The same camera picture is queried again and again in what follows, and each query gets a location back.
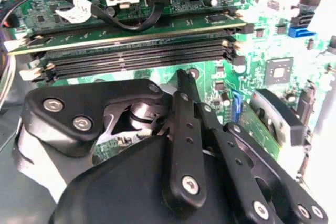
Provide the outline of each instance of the white label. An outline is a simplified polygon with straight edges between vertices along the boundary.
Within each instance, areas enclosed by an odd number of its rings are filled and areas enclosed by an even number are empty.
[[[73,0],[71,10],[56,10],[55,12],[70,23],[83,23],[91,17],[91,5],[88,0]]]

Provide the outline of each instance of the blue connector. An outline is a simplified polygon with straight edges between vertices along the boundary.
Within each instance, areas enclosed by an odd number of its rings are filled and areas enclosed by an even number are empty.
[[[302,38],[314,36],[316,33],[308,31],[306,27],[294,26],[290,27],[288,31],[288,36],[291,38]]]
[[[241,114],[241,107],[243,103],[243,96],[237,91],[232,89],[233,104],[232,104],[232,120],[235,123],[239,122],[239,116]]]

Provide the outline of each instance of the black plastic bracket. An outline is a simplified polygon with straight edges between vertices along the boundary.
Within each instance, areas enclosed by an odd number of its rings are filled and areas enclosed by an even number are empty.
[[[159,134],[167,133],[169,148],[162,195],[175,213],[187,217],[206,199],[201,125],[194,117],[194,101],[185,93],[173,95],[173,109]]]
[[[234,136],[239,147],[244,150],[250,173],[258,178],[264,197],[284,223],[328,223],[324,210],[247,131],[234,123],[226,124],[224,129]]]
[[[236,219],[241,223],[282,223],[268,206],[234,137],[223,131],[207,104],[197,105],[203,122],[203,145],[213,150],[223,166],[226,191]]]
[[[162,90],[147,79],[45,87],[26,96],[22,122],[31,135],[62,153],[85,156],[103,131],[106,107],[117,105],[121,112],[138,102],[156,104],[162,96]],[[47,99],[57,99],[63,109],[47,110]],[[79,116],[88,119],[92,126],[85,131],[74,127]]]

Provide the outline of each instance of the motherboard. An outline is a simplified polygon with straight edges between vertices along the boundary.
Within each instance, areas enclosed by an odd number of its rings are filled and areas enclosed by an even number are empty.
[[[3,1],[0,10],[15,1]],[[12,41],[19,41],[9,54],[32,56],[21,72],[24,80],[42,87],[147,78],[164,88],[183,69],[195,78],[201,100],[216,110],[223,125],[239,123],[275,160],[285,147],[271,122],[263,122],[250,107],[256,90],[275,94],[302,121],[304,138],[311,143],[336,66],[331,46],[336,39],[307,30],[318,3],[89,1],[128,24],[144,21],[156,2],[164,10],[153,27],[133,33],[94,16],[83,23],[70,22],[59,15],[74,7],[67,1],[26,2],[5,23]],[[141,130],[111,137],[96,146],[96,163],[150,134]]]

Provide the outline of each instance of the silver screw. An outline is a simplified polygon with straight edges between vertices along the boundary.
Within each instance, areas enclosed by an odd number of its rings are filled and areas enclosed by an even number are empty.
[[[85,116],[76,117],[72,123],[74,124],[74,127],[80,131],[88,131],[92,128],[91,120]]]
[[[313,213],[316,214],[321,219],[324,219],[323,213],[320,209],[318,209],[316,206],[311,206],[311,209],[313,210]]]
[[[254,211],[257,213],[257,215],[259,215],[264,220],[268,220],[269,213],[263,203],[259,201],[254,201],[253,208],[254,208]]]
[[[50,98],[43,102],[43,107],[51,112],[59,112],[64,108],[64,105],[60,100]]]
[[[198,194],[200,190],[197,181],[191,176],[184,176],[182,178],[182,186],[183,188],[190,194]]]
[[[233,129],[238,133],[242,132],[242,130],[237,125],[233,125]]]
[[[158,93],[160,91],[160,88],[154,84],[149,84],[148,87],[150,90],[152,90],[155,93]]]
[[[189,101],[189,98],[185,93],[181,93],[180,96],[183,98],[183,100]]]
[[[210,108],[210,106],[208,106],[208,105],[204,105],[204,109],[205,109],[207,112],[211,112],[211,108]]]
[[[298,208],[303,216],[305,216],[307,219],[310,219],[310,214],[308,210],[303,205],[298,205]]]

